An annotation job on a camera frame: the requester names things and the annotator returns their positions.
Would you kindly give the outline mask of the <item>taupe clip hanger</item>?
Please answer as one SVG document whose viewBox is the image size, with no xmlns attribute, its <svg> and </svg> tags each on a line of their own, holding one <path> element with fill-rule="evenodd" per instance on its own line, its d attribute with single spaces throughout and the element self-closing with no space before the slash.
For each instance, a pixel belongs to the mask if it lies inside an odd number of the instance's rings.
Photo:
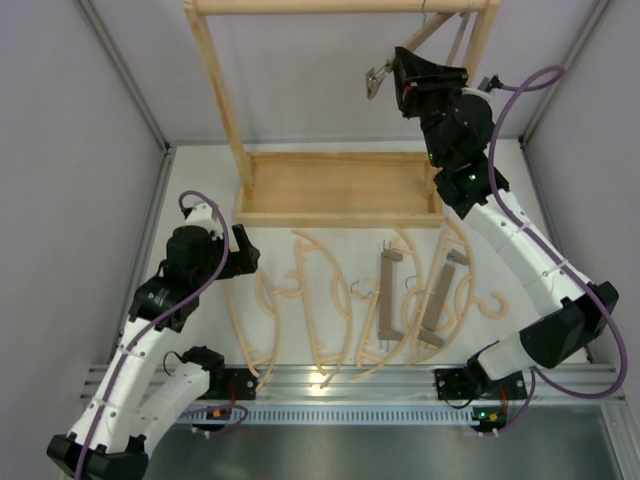
<svg viewBox="0 0 640 480">
<path fill-rule="evenodd" d="M 403 333 L 393 327 L 393 266 L 395 262 L 402 259 L 403 255 L 399 251 L 383 243 L 380 254 L 380 275 L 374 289 L 370 293 L 362 294 L 356 289 L 359 281 L 354 282 L 349 288 L 353 298 L 369 300 L 368 317 L 358 345 L 359 354 L 364 353 L 375 311 L 378 311 L 377 339 L 380 343 L 385 343 L 388 347 L 390 342 L 399 342 L 404 337 Z"/>
<path fill-rule="evenodd" d="M 417 339 L 419 341 L 436 348 L 441 348 L 444 345 L 444 340 L 436 334 L 436 330 L 453 282 L 456 267 L 458 265 L 469 265 L 468 257 L 457 249 L 447 251 L 443 257 L 444 263 L 438 270 L 434 286 L 427 288 L 429 296 L 424 312 L 421 314 L 420 326 L 417 331 Z"/>
<path fill-rule="evenodd" d="M 443 26 L 453 13 L 435 13 L 428 16 L 423 24 L 402 44 L 402 47 L 414 52 L 429 37 L 431 37 L 441 26 Z M 375 68 L 372 67 L 365 74 L 366 98 L 372 100 L 378 93 L 380 86 L 386 76 L 390 74 L 395 65 L 396 55 L 392 53 L 384 62 L 384 64 Z"/>
</svg>

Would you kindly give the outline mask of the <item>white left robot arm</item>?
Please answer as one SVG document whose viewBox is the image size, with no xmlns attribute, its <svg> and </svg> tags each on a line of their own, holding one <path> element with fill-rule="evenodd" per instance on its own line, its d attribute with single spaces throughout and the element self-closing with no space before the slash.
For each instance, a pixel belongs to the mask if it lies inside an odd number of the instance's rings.
<svg viewBox="0 0 640 480">
<path fill-rule="evenodd" d="M 169 429 L 197 400 L 226 403 L 256 397 L 258 377 L 230 368 L 222 354 L 192 346 L 154 393 L 157 367 L 181 339 L 188 318 L 213 282 L 253 274 L 259 250 L 243 225 L 227 226 L 214 205 L 182 211 L 184 223 L 166 244 L 156 274 L 134 294 L 108 370 L 76 423 L 52 437 L 47 455 L 72 479 L 141 479 Z"/>
</svg>

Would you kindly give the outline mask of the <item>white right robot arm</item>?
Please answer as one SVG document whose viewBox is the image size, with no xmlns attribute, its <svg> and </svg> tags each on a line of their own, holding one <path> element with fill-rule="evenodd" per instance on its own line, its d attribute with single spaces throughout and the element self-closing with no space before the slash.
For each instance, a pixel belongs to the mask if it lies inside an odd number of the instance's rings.
<svg viewBox="0 0 640 480">
<path fill-rule="evenodd" d="M 437 169 L 436 191 L 507 264 L 537 312 L 533 321 L 474 354 L 460 370 L 462 390 L 487 397 L 508 376 L 539 367 L 553 369 L 596 340 L 610 325 L 619 293 L 609 282 L 595 284 L 541 234 L 495 166 L 495 142 L 504 122 L 489 93 L 468 87 L 462 67 L 425 60 L 395 49 L 397 106 L 416 118 L 429 163 Z"/>
</svg>

